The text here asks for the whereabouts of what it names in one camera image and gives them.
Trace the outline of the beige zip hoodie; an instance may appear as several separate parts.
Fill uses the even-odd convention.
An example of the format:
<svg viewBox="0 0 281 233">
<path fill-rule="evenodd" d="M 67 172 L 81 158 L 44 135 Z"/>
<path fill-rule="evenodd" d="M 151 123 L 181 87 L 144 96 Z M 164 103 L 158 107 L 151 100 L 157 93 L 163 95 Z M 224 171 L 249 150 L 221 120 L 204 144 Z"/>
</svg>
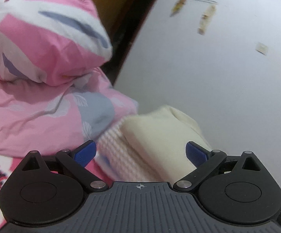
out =
<svg viewBox="0 0 281 233">
<path fill-rule="evenodd" d="M 197 122 L 171 106 L 128 117 L 120 130 L 140 158 L 171 184 L 196 169 L 186 157 L 188 142 L 211 150 Z"/>
</svg>

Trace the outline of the light pink quilt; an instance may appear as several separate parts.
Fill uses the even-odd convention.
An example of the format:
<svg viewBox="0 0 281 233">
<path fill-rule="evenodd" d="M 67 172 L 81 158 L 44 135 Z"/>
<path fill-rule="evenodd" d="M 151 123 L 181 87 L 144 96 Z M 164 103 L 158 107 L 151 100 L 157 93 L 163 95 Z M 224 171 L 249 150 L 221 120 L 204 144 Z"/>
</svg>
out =
<svg viewBox="0 0 281 233">
<path fill-rule="evenodd" d="M 77 148 L 137 108 L 100 68 L 56 87 L 0 81 L 0 155 L 21 158 L 31 150 L 53 155 Z"/>
</svg>

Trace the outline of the large pink blue cartoon pillow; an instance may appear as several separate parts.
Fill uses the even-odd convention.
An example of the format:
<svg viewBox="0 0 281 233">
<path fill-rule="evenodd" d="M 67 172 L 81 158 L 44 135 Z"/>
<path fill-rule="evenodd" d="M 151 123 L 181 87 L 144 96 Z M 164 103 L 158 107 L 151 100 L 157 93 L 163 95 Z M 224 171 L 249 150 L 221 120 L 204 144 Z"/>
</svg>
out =
<svg viewBox="0 0 281 233">
<path fill-rule="evenodd" d="M 0 0 L 0 80 L 59 86 L 111 56 L 92 0 Z"/>
</svg>

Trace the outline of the brown wooden door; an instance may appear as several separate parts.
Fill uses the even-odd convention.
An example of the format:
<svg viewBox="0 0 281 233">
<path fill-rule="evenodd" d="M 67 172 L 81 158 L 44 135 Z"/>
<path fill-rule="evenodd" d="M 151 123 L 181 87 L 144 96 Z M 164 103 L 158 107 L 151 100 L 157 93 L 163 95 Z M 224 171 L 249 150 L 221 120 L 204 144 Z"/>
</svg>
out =
<svg viewBox="0 0 281 233">
<path fill-rule="evenodd" d="M 156 0 L 92 0 L 110 37 L 112 58 L 101 69 L 115 83 L 128 52 Z"/>
</svg>

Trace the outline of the wall hook rack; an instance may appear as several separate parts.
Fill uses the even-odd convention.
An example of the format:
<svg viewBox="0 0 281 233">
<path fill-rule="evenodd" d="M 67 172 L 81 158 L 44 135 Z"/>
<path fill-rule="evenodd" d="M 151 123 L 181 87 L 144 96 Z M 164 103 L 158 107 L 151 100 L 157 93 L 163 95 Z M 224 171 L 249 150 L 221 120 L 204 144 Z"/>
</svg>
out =
<svg viewBox="0 0 281 233">
<path fill-rule="evenodd" d="M 196 1 L 196 2 L 202 2 L 202 3 L 218 5 L 218 2 L 217 1 L 213 1 L 213 0 L 190 0 L 190 1 Z"/>
</svg>

